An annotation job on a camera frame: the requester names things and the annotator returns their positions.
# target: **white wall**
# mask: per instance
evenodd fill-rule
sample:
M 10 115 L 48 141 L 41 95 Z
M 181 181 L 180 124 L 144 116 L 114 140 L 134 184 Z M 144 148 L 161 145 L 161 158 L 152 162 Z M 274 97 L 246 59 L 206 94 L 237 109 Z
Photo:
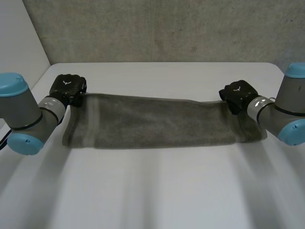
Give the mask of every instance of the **white wall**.
M 0 0 L 0 72 L 20 73 L 33 88 L 49 66 L 22 0 Z

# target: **black cable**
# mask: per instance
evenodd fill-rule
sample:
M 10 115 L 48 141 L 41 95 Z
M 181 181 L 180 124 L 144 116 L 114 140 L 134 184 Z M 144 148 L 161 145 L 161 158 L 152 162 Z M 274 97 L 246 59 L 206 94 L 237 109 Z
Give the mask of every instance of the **black cable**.
M 11 130 L 9 130 L 6 135 L 0 141 L 0 150 L 2 150 L 8 143 L 8 137 L 11 134 Z

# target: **white table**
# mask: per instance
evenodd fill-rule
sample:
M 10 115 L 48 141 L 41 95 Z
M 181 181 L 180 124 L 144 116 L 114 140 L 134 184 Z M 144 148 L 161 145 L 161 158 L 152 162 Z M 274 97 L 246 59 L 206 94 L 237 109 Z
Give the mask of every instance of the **white table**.
M 36 84 L 36 100 L 65 73 L 85 77 L 88 92 L 197 101 L 219 100 L 240 79 L 276 96 L 283 77 L 269 63 L 61 63 Z M 304 146 L 269 134 L 230 146 L 67 149 L 68 120 L 36 156 L 0 152 L 1 229 L 305 228 Z

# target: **concrete wall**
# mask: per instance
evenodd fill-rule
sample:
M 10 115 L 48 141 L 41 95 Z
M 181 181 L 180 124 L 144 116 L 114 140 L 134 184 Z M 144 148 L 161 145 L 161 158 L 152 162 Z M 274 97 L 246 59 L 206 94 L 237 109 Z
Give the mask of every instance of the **concrete wall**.
M 304 0 L 23 0 L 51 63 L 305 61 Z

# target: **gray towel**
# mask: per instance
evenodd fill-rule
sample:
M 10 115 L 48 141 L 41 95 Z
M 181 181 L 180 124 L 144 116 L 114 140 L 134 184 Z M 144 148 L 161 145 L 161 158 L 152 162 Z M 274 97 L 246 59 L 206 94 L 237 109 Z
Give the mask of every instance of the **gray towel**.
M 136 149 L 219 146 L 267 137 L 246 113 L 224 102 L 86 94 L 71 107 L 62 143 L 72 148 Z

